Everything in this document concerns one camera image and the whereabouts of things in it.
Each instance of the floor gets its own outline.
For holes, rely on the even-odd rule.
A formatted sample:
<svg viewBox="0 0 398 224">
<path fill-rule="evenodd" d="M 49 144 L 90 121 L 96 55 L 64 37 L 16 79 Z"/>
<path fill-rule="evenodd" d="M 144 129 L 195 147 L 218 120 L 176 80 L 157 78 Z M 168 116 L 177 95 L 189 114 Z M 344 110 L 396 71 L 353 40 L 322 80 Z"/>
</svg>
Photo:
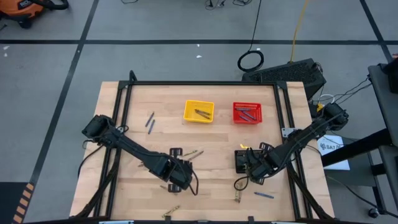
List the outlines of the floor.
<svg viewBox="0 0 398 224">
<path fill-rule="evenodd" d="M 37 181 L 25 222 L 68 217 L 83 157 L 80 131 L 93 115 L 101 82 L 125 80 L 130 70 L 139 80 L 240 80 L 236 62 L 249 48 L 259 4 L 227 1 L 207 11 L 205 0 L 69 2 L 70 9 L 45 12 L 29 30 L 0 21 L 8 24 L 0 31 L 0 182 Z M 303 4 L 262 1 L 253 48 L 264 53 L 263 68 L 289 60 Z M 366 78 L 368 66 L 398 52 L 397 8 L 395 0 L 310 1 L 294 60 L 320 62 L 323 93 L 344 93 Z M 250 67 L 257 59 L 243 63 Z M 342 136 L 361 138 L 385 128 L 371 87 L 341 105 L 350 115 Z M 39 154 L 45 160 L 36 163 Z M 386 177 L 381 183 L 396 213 Z M 342 186 L 329 187 L 336 217 L 394 221 L 369 218 L 366 204 Z M 369 187 L 354 189 L 374 200 Z"/>
</svg>

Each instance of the red basket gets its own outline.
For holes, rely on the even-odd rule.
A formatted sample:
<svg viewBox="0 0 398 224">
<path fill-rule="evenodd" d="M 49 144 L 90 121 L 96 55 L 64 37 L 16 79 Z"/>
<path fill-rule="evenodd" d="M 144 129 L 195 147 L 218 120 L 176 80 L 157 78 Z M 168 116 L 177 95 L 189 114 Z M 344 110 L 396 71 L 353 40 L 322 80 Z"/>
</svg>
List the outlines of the red basket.
<svg viewBox="0 0 398 224">
<path fill-rule="evenodd" d="M 250 109 L 247 111 L 239 111 L 237 109 Z M 262 122 L 262 114 L 261 114 L 261 104 L 259 103 L 243 103 L 243 102 L 234 102 L 233 103 L 233 120 L 236 124 L 258 124 Z"/>
</svg>

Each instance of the yellow cable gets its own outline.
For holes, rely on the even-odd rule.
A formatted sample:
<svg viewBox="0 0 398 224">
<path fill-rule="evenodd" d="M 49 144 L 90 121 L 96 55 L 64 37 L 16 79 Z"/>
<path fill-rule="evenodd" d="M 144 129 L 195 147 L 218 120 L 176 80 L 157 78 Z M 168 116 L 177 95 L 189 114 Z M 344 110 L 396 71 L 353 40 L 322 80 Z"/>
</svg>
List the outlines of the yellow cable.
<svg viewBox="0 0 398 224">
<path fill-rule="evenodd" d="M 305 0 L 304 7 L 303 7 L 303 9 L 301 10 L 301 14 L 300 14 L 300 17 L 299 17 L 299 19 L 298 19 L 296 29 L 294 30 L 293 46 L 292 46 L 292 55 L 290 56 L 290 62 L 291 62 L 291 63 L 293 62 L 294 47 L 295 47 L 295 44 L 296 44 L 296 35 L 297 35 L 297 31 L 300 29 L 301 21 L 303 20 L 304 12 L 305 12 L 305 8 L 307 7 L 307 4 L 308 4 L 308 0 Z"/>
</svg>

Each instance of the wooden table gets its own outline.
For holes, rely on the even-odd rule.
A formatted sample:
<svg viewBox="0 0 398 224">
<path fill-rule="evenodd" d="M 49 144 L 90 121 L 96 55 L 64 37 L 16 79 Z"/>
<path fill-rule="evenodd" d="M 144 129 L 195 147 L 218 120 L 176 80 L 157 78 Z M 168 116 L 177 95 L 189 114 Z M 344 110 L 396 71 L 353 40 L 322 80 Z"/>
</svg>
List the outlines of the wooden table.
<svg viewBox="0 0 398 224">
<path fill-rule="evenodd" d="M 117 82 L 103 82 L 95 114 L 112 116 L 117 85 Z M 311 117 L 303 85 L 288 83 L 288 88 L 295 125 L 297 128 L 305 128 L 311 123 Z M 123 99 L 124 95 L 118 121 L 121 120 Z M 213 123 L 186 122 L 183 119 L 186 100 L 214 102 Z M 285 112 L 281 91 L 280 100 Z M 262 123 L 234 124 L 232 121 L 234 101 L 261 103 Z M 153 111 L 156 122 L 152 133 L 148 135 L 145 123 Z M 145 167 L 138 167 L 140 161 L 122 151 L 111 217 L 113 220 L 164 220 L 162 215 L 176 205 L 181 207 L 172 214 L 173 220 L 245 221 L 248 216 L 253 216 L 256 221 L 294 220 L 285 170 L 267 179 L 264 185 L 250 182 L 243 191 L 241 203 L 234 201 L 233 182 L 243 176 L 235 173 L 234 150 L 240 149 L 240 144 L 258 148 L 263 141 L 273 146 L 282 143 L 274 91 L 271 86 L 134 85 L 127 125 L 129 131 L 126 136 L 149 150 L 165 153 L 169 153 L 171 147 L 181 147 L 184 152 L 204 150 L 202 155 L 192 160 L 200 181 L 199 194 L 193 196 L 189 190 L 177 196 L 168 193 L 159 187 L 159 185 L 166 186 L 166 183 L 150 174 Z M 315 141 L 310 145 L 317 147 Z M 96 145 L 89 145 L 85 156 L 95 148 Z M 85 162 L 70 215 L 78 213 L 98 188 L 104 152 L 104 149 L 99 151 Z M 319 154 L 308 148 L 304 149 L 301 155 L 309 191 L 325 211 L 333 216 Z M 254 195 L 254 191 L 273 195 L 275 199 Z M 301 216 L 304 217 L 302 196 L 299 189 L 297 192 L 301 202 Z M 107 197 L 108 193 L 105 193 L 101 214 L 104 214 Z"/>
</svg>

